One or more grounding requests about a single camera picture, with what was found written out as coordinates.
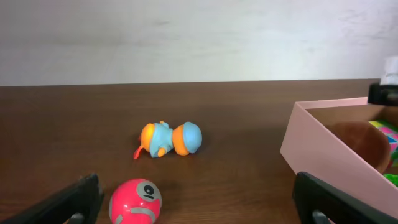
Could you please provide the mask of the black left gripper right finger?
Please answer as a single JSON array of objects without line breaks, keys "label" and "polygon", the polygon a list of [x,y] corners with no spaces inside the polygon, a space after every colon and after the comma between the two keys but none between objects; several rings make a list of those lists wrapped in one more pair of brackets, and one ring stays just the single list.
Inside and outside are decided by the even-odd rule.
[{"label": "black left gripper right finger", "polygon": [[380,212],[308,172],[296,175],[292,198],[300,221],[306,224],[397,224]]}]

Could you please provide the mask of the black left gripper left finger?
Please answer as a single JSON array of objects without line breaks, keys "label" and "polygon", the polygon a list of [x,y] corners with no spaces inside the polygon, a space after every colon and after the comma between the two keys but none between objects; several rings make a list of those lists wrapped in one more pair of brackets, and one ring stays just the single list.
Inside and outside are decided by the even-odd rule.
[{"label": "black left gripper left finger", "polygon": [[103,200],[99,178],[96,174],[90,174],[1,223],[94,224]]}]

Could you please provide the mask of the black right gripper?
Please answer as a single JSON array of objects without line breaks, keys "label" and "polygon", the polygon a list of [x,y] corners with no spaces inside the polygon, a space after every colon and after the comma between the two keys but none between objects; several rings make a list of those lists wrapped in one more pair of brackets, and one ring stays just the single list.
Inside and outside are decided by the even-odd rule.
[{"label": "black right gripper", "polygon": [[368,91],[368,104],[397,106],[397,85],[371,84]]}]

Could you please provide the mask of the colourful puzzle cube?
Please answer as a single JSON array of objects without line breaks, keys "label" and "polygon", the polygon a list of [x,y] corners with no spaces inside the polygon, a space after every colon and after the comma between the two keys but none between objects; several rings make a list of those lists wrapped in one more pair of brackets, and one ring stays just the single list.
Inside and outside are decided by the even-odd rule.
[{"label": "colourful puzzle cube", "polygon": [[369,123],[382,132],[389,141],[390,159],[387,167],[397,166],[397,127],[386,120],[374,120]]}]

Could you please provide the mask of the brown plush toy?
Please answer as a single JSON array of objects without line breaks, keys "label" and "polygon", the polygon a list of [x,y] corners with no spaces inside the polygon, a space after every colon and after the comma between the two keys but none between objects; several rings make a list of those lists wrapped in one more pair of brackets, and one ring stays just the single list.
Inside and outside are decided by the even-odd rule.
[{"label": "brown plush toy", "polygon": [[365,121],[347,121],[328,129],[379,173],[386,171],[391,157],[390,144],[376,127]]}]

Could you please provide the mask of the pink cardboard box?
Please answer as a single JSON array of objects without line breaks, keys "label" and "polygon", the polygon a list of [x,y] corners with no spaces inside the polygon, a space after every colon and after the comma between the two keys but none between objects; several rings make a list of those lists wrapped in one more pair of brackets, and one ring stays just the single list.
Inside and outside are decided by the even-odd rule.
[{"label": "pink cardboard box", "polygon": [[304,171],[371,207],[397,217],[397,187],[341,141],[330,127],[384,119],[397,125],[397,107],[366,97],[294,104],[280,153],[295,173]]}]

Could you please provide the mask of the green round toy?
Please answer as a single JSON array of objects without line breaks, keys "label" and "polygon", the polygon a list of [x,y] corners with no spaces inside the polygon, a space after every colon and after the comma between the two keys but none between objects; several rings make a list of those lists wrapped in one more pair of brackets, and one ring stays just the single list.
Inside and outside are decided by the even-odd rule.
[{"label": "green round toy", "polygon": [[396,187],[398,187],[398,175],[394,174],[384,174],[384,177],[390,181],[392,184],[394,184]]}]

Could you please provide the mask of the orange and blue duck toy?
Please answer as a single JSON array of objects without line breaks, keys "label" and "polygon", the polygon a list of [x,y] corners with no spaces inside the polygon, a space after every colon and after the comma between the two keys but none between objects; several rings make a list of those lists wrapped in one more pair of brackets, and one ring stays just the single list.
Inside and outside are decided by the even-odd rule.
[{"label": "orange and blue duck toy", "polygon": [[175,129],[160,121],[144,126],[139,136],[140,146],[133,158],[138,159],[142,151],[147,151],[152,158],[158,158],[174,150],[180,156],[194,154],[202,144],[201,129],[191,122],[185,122]]}]

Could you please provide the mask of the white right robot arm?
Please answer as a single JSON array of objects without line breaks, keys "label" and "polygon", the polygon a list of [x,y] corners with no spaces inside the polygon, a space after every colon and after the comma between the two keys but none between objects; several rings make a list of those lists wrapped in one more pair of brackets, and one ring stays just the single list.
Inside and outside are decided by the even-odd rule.
[{"label": "white right robot arm", "polygon": [[296,102],[280,152],[302,223],[396,223],[397,57],[364,98]]}]

